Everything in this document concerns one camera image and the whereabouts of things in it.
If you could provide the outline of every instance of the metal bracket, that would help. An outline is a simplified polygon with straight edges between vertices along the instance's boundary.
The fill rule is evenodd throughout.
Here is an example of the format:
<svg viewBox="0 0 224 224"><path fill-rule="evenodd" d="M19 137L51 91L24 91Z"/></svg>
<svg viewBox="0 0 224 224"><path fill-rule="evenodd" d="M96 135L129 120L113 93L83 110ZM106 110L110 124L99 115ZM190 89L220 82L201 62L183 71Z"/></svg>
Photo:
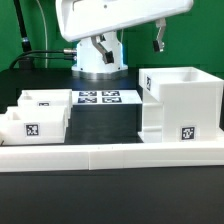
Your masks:
<svg viewBox="0 0 224 224"><path fill-rule="evenodd" d="M103 35L91 37L92 44L102 54L104 63L105 64L114 63L113 52L112 51L108 52L101 44L101 42L105 40L106 39Z"/></svg>
<svg viewBox="0 0 224 224"><path fill-rule="evenodd" d="M162 41L162 38L164 36L164 32L165 32L165 29L166 29L165 18L156 20L156 27L159 28L159 33L157 35L156 40L153 41L154 51L155 52L163 52L165 44Z"/></svg>

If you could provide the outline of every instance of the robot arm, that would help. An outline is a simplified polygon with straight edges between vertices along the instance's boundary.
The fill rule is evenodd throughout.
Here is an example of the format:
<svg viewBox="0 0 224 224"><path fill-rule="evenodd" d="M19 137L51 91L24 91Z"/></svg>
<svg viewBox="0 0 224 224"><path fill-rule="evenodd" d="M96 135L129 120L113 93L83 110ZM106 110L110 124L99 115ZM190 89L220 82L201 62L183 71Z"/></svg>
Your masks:
<svg viewBox="0 0 224 224"><path fill-rule="evenodd" d="M165 18L187 12L192 5L193 0L56 0L62 37L69 42L81 40L77 66L72 69L87 73L127 69L113 31L156 21L159 33L154 50L163 51Z"/></svg>
<svg viewBox="0 0 224 224"><path fill-rule="evenodd" d="M60 31L69 42L184 13L192 5L193 0L56 0Z"/></svg>

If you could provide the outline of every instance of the small white box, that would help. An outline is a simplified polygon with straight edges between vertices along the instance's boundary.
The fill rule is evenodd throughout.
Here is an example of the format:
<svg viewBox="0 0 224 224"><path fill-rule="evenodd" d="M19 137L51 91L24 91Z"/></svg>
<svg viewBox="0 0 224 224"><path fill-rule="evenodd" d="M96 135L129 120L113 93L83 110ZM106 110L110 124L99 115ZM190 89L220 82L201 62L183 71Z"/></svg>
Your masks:
<svg viewBox="0 0 224 224"><path fill-rule="evenodd" d="M67 116L71 117L72 90L23 90L19 97L18 106L66 106Z"/></svg>
<svg viewBox="0 0 224 224"><path fill-rule="evenodd" d="M8 107L0 120L4 145L63 143L65 107Z"/></svg>

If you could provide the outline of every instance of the black cable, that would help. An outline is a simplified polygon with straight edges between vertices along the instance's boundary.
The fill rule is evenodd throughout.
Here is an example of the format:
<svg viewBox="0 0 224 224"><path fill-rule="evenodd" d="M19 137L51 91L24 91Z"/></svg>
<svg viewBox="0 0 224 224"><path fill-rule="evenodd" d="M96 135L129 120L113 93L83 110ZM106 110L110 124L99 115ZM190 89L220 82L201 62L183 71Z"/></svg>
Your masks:
<svg viewBox="0 0 224 224"><path fill-rule="evenodd" d="M64 54L64 50L34 50L34 51L27 51L20 54L18 57L23 57L30 54L46 54L46 53L55 53L55 54Z"/></svg>
<svg viewBox="0 0 224 224"><path fill-rule="evenodd" d="M23 20L23 13L22 13L22 9L21 9L19 0L14 0L14 5L16 8L16 14L17 14L18 22L19 22L20 34L22 37L23 52L31 51L32 48L31 48L30 41L27 37L26 27L25 27L25 23Z"/></svg>
<svg viewBox="0 0 224 224"><path fill-rule="evenodd" d="M73 61L74 60L74 57L72 56L67 56L67 57L41 57L41 56L21 56L21 57L17 57L9 66L9 69L13 69L14 66L16 65L16 63L19 61L19 60L22 60L22 59L60 59L60 60L71 60Z"/></svg>

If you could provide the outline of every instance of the tall white box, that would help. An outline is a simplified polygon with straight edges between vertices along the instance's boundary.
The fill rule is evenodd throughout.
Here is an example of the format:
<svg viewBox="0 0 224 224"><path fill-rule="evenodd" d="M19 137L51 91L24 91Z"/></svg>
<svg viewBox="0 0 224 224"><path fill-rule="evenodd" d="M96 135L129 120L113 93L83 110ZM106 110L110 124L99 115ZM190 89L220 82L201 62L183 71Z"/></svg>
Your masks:
<svg viewBox="0 0 224 224"><path fill-rule="evenodd" d="M193 67L140 69L144 142L212 141L224 81Z"/></svg>

